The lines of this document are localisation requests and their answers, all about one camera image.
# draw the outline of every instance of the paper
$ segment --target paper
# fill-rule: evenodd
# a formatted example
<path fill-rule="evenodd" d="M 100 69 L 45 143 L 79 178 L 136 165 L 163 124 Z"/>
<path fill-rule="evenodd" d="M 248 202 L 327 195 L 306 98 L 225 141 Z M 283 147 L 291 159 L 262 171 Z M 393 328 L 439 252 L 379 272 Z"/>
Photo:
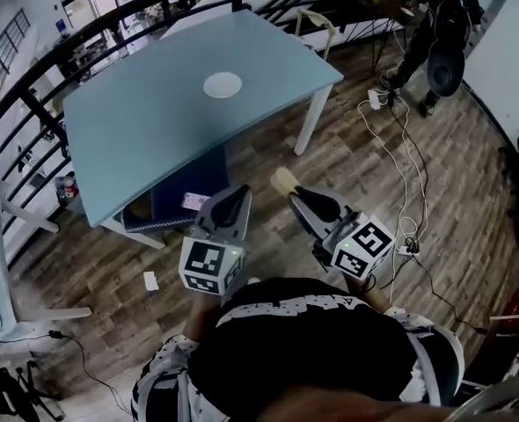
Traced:
<path fill-rule="evenodd" d="M 148 271 L 144 273 L 144 285 L 146 286 L 146 289 L 148 289 L 149 291 L 159 290 L 156 275 L 154 275 L 153 271 Z"/>
<path fill-rule="evenodd" d="M 194 211 L 199 211 L 205 203 L 206 200 L 210 199 L 206 195 L 199 195 L 198 193 L 185 193 L 183 196 L 183 201 L 181 202 L 182 207 L 186 207 L 187 209 L 193 209 Z"/>

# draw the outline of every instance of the black pants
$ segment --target black pants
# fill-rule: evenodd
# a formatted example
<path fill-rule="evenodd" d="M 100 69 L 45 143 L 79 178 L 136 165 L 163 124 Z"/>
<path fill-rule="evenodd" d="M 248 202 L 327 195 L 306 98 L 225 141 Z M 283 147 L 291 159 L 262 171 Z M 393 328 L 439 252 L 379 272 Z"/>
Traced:
<path fill-rule="evenodd" d="M 424 19 L 414 32 L 410 40 L 410 46 L 406 50 L 404 61 L 398 68 L 397 75 L 391 78 L 391 86 L 401 88 L 412 76 L 419 66 L 428 58 L 429 49 L 435 41 L 435 35 L 427 19 Z M 435 106 L 440 97 L 433 91 L 429 91 L 424 100 L 425 105 Z"/>

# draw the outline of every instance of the white cable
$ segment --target white cable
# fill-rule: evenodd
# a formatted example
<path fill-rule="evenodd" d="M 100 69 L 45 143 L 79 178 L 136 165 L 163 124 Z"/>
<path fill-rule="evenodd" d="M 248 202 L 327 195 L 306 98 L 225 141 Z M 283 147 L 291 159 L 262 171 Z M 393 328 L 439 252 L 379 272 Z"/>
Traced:
<path fill-rule="evenodd" d="M 367 129 L 369 130 L 369 132 L 375 136 L 375 138 L 379 141 L 379 143 L 381 144 L 381 147 L 383 148 L 384 151 L 387 152 L 387 154 L 391 157 L 392 159 L 392 162 L 394 163 L 394 166 L 397 168 L 397 171 L 398 173 L 400 174 L 400 177 L 402 177 L 402 181 L 404 182 L 404 204 L 402 205 L 402 208 L 400 209 L 400 211 L 398 212 L 398 219 L 397 219 L 397 228 L 394 232 L 394 249 L 393 249 L 393 252 L 392 252 L 392 282 L 394 283 L 394 279 L 396 277 L 396 267 L 395 267 L 395 262 L 394 262 L 394 257 L 396 255 L 396 243 L 397 243 L 397 240 L 398 240 L 398 230 L 400 229 L 400 219 L 402 217 L 402 213 L 404 212 L 405 208 L 406 208 L 406 204 L 408 203 L 408 184 L 406 182 L 406 177 L 404 176 L 404 173 L 402 173 L 402 170 L 400 170 L 400 168 L 398 167 L 398 163 L 397 163 L 397 160 L 395 159 L 394 155 L 384 146 L 384 143 L 383 141 L 381 140 L 381 138 L 378 136 L 377 133 L 375 133 L 371 127 L 369 126 L 369 123 L 367 122 L 367 119 L 365 118 L 365 115 L 363 115 L 362 113 L 362 110 L 360 109 L 360 106 L 363 105 L 364 103 L 369 103 L 368 100 L 363 100 L 358 106 L 357 106 L 357 112 L 362 116 L 363 118 L 363 121 L 365 122 L 365 127 L 367 127 Z M 392 301 L 392 287 L 391 287 L 391 297 L 389 299 L 389 301 L 391 302 Z"/>
<path fill-rule="evenodd" d="M 396 30 L 392 30 L 392 34 L 394 34 L 394 39 L 397 40 L 398 48 L 400 48 L 400 51 L 402 52 L 402 54 L 404 54 L 405 51 L 404 51 L 404 49 L 402 48 L 402 46 L 400 45 L 400 41 L 398 40 L 398 36 L 397 36 L 397 32 L 396 32 Z"/>
<path fill-rule="evenodd" d="M 412 160 L 412 163 L 414 164 L 414 166 L 416 167 L 416 171 L 418 172 L 418 178 L 420 179 L 420 190 L 421 190 L 421 197 L 422 199 L 424 200 L 424 220 L 426 221 L 426 226 L 424 227 L 424 229 L 421 231 L 421 233 L 418 235 L 418 241 L 420 241 L 421 239 L 421 236 L 424 234 L 424 232 L 428 229 L 428 199 L 426 199 L 426 192 L 424 190 L 424 181 L 421 177 L 421 171 L 420 171 L 420 167 L 418 166 L 418 164 L 416 163 L 416 161 L 414 161 L 414 158 L 412 157 L 412 155 L 410 154 L 410 149 L 408 148 L 408 143 L 406 142 L 406 138 L 405 138 L 405 134 L 406 134 L 406 125 L 408 125 L 408 114 L 410 113 L 410 107 L 408 106 L 408 104 L 404 101 L 404 99 L 400 96 L 398 96 L 398 99 L 404 104 L 404 106 L 406 107 L 406 114 L 405 114 L 405 117 L 406 117 L 406 121 L 405 121 L 405 124 L 403 126 L 403 129 L 402 129 L 402 141 L 404 142 L 404 146 L 406 148 L 406 153 L 408 154 L 408 156 L 410 157 L 410 159 Z"/>
<path fill-rule="evenodd" d="M 387 95 L 389 92 L 388 91 L 383 91 L 383 90 L 380 90 L 380 89 L 373 89 L 372 91 L 374 91 L 377 95 L 381 96 L 381 95 Z M 423 202 L 424 202 L 424 220 L 425 220 L 425 227 L 424 227 L 424 230 L 421 231 L 421 233 L 418 235 L 418 242 L 420 241 L 422 235 L 424 234 L 424 232 L 426 231 L 426 229 L 428 229 L 428 201 L 426 199 L 426 193 L 425 193 L 425 190 L 424 190 L 424 184 L 423 184 L 423 179 L 422 179 L 422 176 L 421 176 L 421 171 L 420 171 L 420 167 L 418 166 L 418 164 L 416 163 L 416 161 L 414 160 L 414 158 L 412 157 L 412 154 L 410 153 L 410 148 L 408 147 L 408 143 L 406 141 L 406 126 L 408 125 L 408 114 L 410 113 L 410 107 L 408 106 L 408 104 L 404 101 L 404 99 L 402 99 L 401 97 L 398 97 L 400 99 L 400 101 L 403 103 L 403 105 L 406 107 L 406 114 L 405 114 L 405 123 L 404 123 L 404 126 L 402 127 L 402 142 L 404 143 L 405 145 L 405 148 L 406 148 L 406 153 L 408 154 L 408 157 L 410 158 L 410 160 L 412 161 L 412 163 L 414 164 L 414 166 L 416 167 L 416 171 L 418 172 L 418 178 L 420 180 L 420 191 L 421 191 L 421 195 L 422 195 L 422 199 L 423 199 Z M 367 122 L 367 119 L 365 118 L 365 115 L 362 113 L 360 107 L 361 105 L 363 105 L 364 103 L 367 103 L 369 102 L 369 100 L 363 100 L 358 106 L 357 106 L 357 112 L 362 116 L 363 118 L 363 121 L 365 122 L 365 126 L 367 127 L 367 129 L 369 130 L 369 132 L 376 137 L 376 139 L 379 141 L 379 143 L 381 144 L 381 147 L 384 149 L 384 151 L 387 152 L 387 154 L 391 157 L 392 159 L 392 162 L 394 163 L 398 173 L 400 174 L 400 176 L 402 177 L 402 180 L 404 182 L 404 186 L 405 186 L 405 201 L 404 201 L 404 205 L 402 206 L 402 208 L 400 209 L 399 213 L 398 213 L 398 220 L 397 220 L 397 228 L 395 230 L 395 239 L 394 239 L 394 247 L 393 247 L 393 252 L 392 252 L 392 283 L 391 283 L 391 294 L 390 294 L 390 297 L 389 297 L 389 302 L 392 302 L 392 293 L 393 293 L 393 289 L 394 289 L 394 280 L 396 279 L 396 273 L 397 273 L 397 270 L 396 270 L 396 262 L 395 262 L 395 257 L 396 257 L 396 253 L 397 251 L 399 251 L 399 247 L 398 247 L 398 241 L 399 240 L 406 240 L 408 237 L 410 236 L 413 236 L 413 235 L 417 235 L 418 234 L 418 224 L 414 221 L 414 219 L 412 219 L 411 217 L 407 217 L 407 216 L 402 216 L 402 213 L 404 212 L 404 210 L 406 209 L 406 204 L 408 202 L 408 184 L 406 182 L 406 177 L 405 175 L 402 173 L 402 171 L 400 170 L 400 168 L 398 167 L 398 163 L 395 159 L 395 157 L 393 156 L 393 154 L 384 146 L 384 143 L 383 141 L 381 140 L 381 138 L 371 129 L 371 127 L 369 126 L 369 123 Z M 381 102 L 379 100 L 379 103 L 381 103 L 381 105 L 386 105 L 386 102 Z M 402 227 L 402 222 L 403 221 L 409 221 L 413 224 L 413 230 L 412 231 L 405 231 L 404 228 Z"/>

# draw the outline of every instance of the sneaker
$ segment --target sneaker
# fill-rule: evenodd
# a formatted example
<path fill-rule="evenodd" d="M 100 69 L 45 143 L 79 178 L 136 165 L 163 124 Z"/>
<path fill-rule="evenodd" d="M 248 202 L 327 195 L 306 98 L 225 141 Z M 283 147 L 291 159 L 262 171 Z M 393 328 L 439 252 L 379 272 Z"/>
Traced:
<path fill-rule="evenodd" d="M 434 114 L 434 105 L 429 105 L 426 103 L 426 100 L 423 99 L 418 104 L 418 112 L 420 113 L 421 117 L 428 117 Z"/>
<path fill-rule="evenodd" d="M 387 91 L 393 91 L 395 94 L 398 94 L 402 88 L 395 88 L 391 85 L 391 81 L 392 78 L 381 75 L 381 84 L 387 89 Z"/>

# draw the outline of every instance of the black bag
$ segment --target black bag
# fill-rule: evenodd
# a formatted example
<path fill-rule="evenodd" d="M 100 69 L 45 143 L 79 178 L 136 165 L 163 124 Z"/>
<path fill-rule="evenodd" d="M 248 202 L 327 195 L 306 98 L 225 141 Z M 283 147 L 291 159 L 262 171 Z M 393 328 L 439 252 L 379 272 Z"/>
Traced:
<path fill-rule="evenodd" d="M 464 49 L 471 33 L 471 18 L 466 0 L 441 0 L 435 9 L 435 37 L 453 47 Z"/>

